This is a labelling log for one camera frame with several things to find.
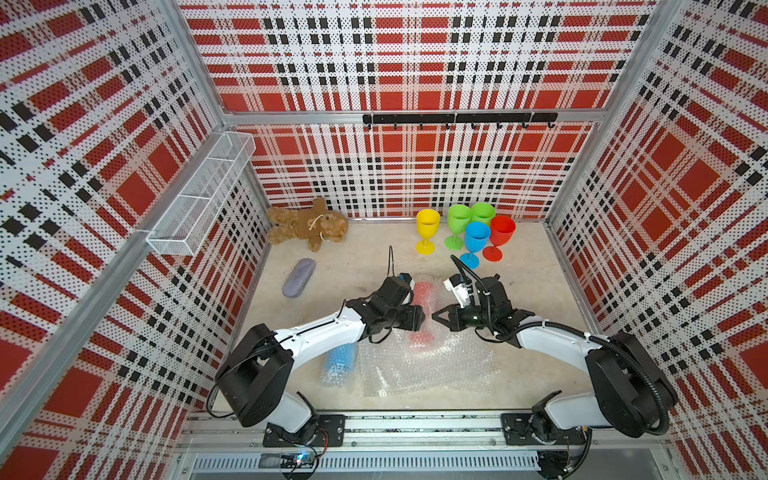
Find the bubble wrap sheet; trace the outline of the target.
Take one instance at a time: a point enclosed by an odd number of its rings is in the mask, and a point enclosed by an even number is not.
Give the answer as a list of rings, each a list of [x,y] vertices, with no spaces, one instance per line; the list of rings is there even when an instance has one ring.
[[[431,389],[490,390],[500,372],[491,347],[469,330],[451,332],[429,321],[418,332],[395,330],[358,351],[364,395],[389,397]]]

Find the light blue glass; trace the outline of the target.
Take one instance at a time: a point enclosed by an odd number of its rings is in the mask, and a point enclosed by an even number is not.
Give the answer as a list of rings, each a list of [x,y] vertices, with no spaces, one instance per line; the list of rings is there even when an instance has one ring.
[[[480,264],[478,253],[487,245],[491,235],[491,229],[482,222],[471,222],[465,230],[464,248],[460,260],[470,269],[475,269]]]

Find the yellow glass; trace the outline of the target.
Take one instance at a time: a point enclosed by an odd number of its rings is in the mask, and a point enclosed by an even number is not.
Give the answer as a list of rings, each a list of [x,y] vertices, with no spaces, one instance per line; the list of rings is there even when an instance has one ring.
[[[416,245],[420,255],[428,256],[435,251],[431,239],[437,234],[440,225],[440,213],[433,209],[423,209],[416,216],[417,232],[421,240]]]

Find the red glass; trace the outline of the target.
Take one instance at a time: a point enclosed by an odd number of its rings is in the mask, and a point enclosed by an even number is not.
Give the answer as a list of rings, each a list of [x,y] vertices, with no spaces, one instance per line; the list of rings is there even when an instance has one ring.
[[[483,250],[483,257],[489,262],[501,261],[503,252],[500,247],[505,245],[511,239],[516,228],[517,224],[510,217],[503,215],[495,216],[490,223],[490,245]]]

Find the green wine glass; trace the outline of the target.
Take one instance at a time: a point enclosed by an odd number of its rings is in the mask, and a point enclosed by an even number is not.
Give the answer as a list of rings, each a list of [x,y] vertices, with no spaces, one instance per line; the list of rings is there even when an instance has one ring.
[[[445,247],[451,251],[460,251],[464,242],[460,235],[466,230],[472,218],[471,209],[462,204],[452,205],[447,213],[447,225],[451,235],[444,241]]]
[[[471,207],[472,223],[482,223],[489,226],[495,216],[495,208],[488,203],[476,203]]]

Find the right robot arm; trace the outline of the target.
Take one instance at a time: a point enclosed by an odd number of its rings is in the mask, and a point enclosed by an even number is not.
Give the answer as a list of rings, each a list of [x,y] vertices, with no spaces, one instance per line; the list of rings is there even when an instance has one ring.
[[[591,389],[563,396],[554,391],[536,403],[530,434],[542,444],[581,428],[612,428],[639,438],[662,436],[678,395],[661,368],[632,334],[592,334],[516,308],[499,276],[482,278],[458,257],[445,286],[456,301],[432,318],[452,332],[473,329],[483,341],[542,353],[588,375]]]

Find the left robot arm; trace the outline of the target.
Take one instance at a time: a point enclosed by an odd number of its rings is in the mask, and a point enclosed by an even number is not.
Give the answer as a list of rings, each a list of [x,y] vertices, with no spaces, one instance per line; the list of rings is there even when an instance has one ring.
[[[216,373],[214,387],[243,427],[271,424],[294,434],[314,422],[311,404],[287,391],[294,371],[347,344],[392,331],[417,331],[425,321],[413,303],[415,281],[407,273],[385,278],[367,297],[346,300],[342,307],[297,327],[250,328]]]

